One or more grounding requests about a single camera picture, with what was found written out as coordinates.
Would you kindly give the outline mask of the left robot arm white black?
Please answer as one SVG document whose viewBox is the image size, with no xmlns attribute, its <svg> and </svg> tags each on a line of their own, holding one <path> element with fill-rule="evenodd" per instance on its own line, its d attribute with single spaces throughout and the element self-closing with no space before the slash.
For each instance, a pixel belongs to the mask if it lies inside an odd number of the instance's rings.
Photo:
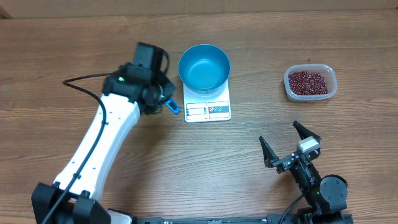
<svg viewBox="0 0 398 224">
<path fill-rule="evenodd" d="M 169 104 L 175 85 L 159 64 L 126 63 L 104 73 L 103 94 L 63 84 L 92 96 L 99 104 L 93 121 L 70 162 L 52 185 L 38 184 L 31 201 L 37 223 L 136 223 L 133 215 L 105 209 L 100 200 L 116 156 L 144 114 Z"/>
</svg>

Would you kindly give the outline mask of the red scoop blue handle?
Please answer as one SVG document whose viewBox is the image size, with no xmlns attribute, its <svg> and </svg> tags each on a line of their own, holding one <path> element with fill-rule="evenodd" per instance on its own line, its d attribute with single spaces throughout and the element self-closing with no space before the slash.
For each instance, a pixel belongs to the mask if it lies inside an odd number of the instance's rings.
<svg viewBox="0 0 398 224">
<path fill-rule="evenodd" d="M 180 107 L 173 99 L 167 100 L 165 104 L 173 114 L 179 114 Z"/>
</svg>

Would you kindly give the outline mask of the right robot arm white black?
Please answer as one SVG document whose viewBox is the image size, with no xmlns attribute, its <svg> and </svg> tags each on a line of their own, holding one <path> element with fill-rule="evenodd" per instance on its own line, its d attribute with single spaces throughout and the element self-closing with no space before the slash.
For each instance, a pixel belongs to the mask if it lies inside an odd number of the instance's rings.
<svg viewBox="0 0 398 224">
<path fill-rule="evenodd" d="M 353 223 L 352 215 L 344 214 L 347 208 L 348 183 L 339 175 L 321 177 L 312 161 L 321 154 L 322 138 L 301 125 L 293 122 L 301 140 L 297 149 L 283 158 L 277 157 L 267 141 L 259 136 L 264 165 L 276 168 L 281 174 L 289 171 L 301 195 L 292 202 L 283 214 L 270 214 L 267 223 Z"/>
</svg>

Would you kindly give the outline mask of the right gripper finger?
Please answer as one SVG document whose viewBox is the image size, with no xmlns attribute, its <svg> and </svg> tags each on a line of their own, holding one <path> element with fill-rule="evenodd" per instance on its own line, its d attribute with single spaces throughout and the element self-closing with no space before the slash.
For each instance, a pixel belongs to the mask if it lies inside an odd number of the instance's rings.
<svg viewBox="0 0 398 224">
<path fill-rule="evenodd" d="M 309 137 L 313 137 L 317 141 L 322 140 L 322 138 L 319 135 L 317 135 L 314 132 L 312 132 L 311 130 L 307 129 L 302 124 L 300 124 L 298 121 L 294 121 L 293 126 L 297 130 L 298 135 L 300 136 L 301 140 L 304 140 Z"/>
<path fill-rule="evenodd" d="M 276 156 L 275 152 L 272 150 L 263 136 L 259 136 L 259 142 L 263 151 L 264 165 L 267 168 L 273 168 L 274 164 L 279 160 L 279 158 Z"/>
</svg>

